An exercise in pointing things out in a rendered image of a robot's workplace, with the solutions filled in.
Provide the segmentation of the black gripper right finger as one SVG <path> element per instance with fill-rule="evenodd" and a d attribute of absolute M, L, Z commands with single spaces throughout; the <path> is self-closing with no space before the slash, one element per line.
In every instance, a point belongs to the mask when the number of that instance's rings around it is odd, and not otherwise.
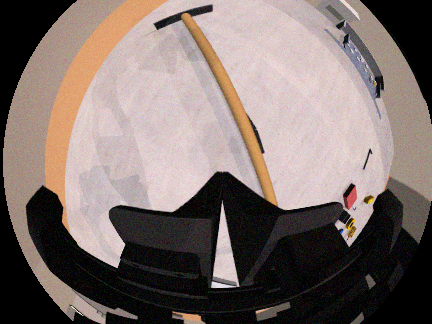
<path fill-rule="evenodd" d="M 344 207 L 343 203 L 327 202 L 299 209 L 280 209 L 249 190 L 228 171 L 223 171 L 221 199 L 239 286 L 255 283 L 253 277 L 259 273 L 281 237 L 336 223 Z"/>

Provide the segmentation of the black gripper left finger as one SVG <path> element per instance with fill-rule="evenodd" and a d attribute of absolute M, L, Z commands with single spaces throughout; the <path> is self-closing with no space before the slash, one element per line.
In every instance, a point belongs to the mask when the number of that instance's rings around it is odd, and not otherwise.
<path fill-rule="evenodd" d="M 201 275 L 208 277 L 211 289 L 223 198 L 223 173 L 215 171 L 203 186 L 173 213 L 121 205 L 112 207 L 108 217 L 124 243 L 129 241 L 155 249 L 199 254 Z"/>

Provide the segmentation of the red rectangular block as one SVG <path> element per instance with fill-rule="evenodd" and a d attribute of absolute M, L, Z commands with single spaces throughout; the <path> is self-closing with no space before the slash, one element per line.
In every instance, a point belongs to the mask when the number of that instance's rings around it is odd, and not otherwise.
<path fill-rule="evenodd" d="M 345 209 L 351 209 L 353 203 L 355 203 L 357 197 L 356 197 L 356 185 L 349 185 L 348 189 L 345 190 L 345 193 L 343 194 L 344 197 L 344 205 Z"/>

